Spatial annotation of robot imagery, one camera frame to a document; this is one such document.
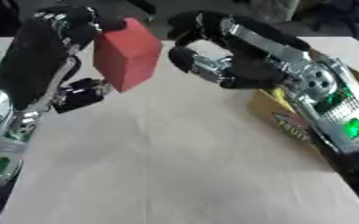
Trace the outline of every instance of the black robotic finger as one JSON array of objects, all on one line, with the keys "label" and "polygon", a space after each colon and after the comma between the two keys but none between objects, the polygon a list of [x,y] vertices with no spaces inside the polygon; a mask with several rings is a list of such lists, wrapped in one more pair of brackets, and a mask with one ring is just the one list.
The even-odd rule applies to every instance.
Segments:
[{"label": "black robotic finger", "polygon": [[185,47],[174,47],[168,54],[169,60],[184,73],[192,70],[194,55],[197,55],[197,52]]},{"label": "black robotic finger", "polygon": [[310,45],[307,42],[297,37],[284,34],[268,24],[258,22],[245,16],[233,16],[232,18],[236,21],[236,24],[242,25],[266,39],[271,39],[282,45],[289,45],[301,51],[308,51],[310,49]]},{"label": "black robotic finger", "polygon": [[63,33],[67,38],[70,38],[72,45],[78,45],[78,50],[83,50],[89,43],[91,43],[99,34],[96,27],[91,24],[81,24],[69,29]]},{"label": "black robotic finger", "polygon": [[103,32],[121,31],[127,27],[126,21],[123,19],[113,20],[107,17],[99,17],[97,20]]},{"label": "black robotic finger", "polygon": [[171,17],[167,23],[172,29],[168,32],[167,37],[177,40],[184,36],[184,34],[197,30],[195,19],[198,13],[198,11],[187,11]]}]

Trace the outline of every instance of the table surface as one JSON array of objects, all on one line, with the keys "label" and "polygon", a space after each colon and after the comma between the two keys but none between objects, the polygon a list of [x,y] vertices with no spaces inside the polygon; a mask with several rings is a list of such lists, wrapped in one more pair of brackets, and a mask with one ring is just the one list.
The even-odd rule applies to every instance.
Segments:
[{"label": "table surface", "polygon": [[[359,70],[352,38],[306,40]],[[151,80],[44,117],[1,224],[359,223],[359,199],[330,167],[249,114],[252,91],[180,72],[171,46]],[[78,77],[99,76],[91,47],[80,56]]]}]

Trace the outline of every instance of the black finger pad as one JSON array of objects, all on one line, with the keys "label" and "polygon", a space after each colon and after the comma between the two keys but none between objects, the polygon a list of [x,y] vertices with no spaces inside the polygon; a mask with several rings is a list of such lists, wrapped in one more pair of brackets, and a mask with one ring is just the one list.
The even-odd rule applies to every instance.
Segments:
[{"label": "black finger pad", "polygon": [[169,60],[184,73],[188,73],[194,65],[197,52],[186,47],[174,47],[169,52]]}]

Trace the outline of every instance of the red block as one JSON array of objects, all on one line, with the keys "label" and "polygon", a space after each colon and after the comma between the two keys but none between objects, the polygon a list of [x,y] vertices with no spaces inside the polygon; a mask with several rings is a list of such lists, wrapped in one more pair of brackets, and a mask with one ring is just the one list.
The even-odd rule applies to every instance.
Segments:
[{"label": "red block", "polygon": [[136,19],[125,20],[126,29],[95,41],[94,66],[119,92],[151,78],[162,51],[162,43]]}]

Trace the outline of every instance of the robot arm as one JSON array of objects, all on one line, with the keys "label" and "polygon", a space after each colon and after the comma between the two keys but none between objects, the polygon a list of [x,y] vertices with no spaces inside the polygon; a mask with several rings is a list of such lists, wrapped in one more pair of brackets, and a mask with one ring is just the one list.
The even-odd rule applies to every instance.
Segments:
[{"label": "robot arm", "polygon": [[[328,162],[359,196],[359,83],[339,59],[310,53],[302,40],[247,17],[209,11],[171,20],[169,57],[182,71],[224,88],[281,87]],[[234,55],[211,60],[186,48],[210,40]]]}]

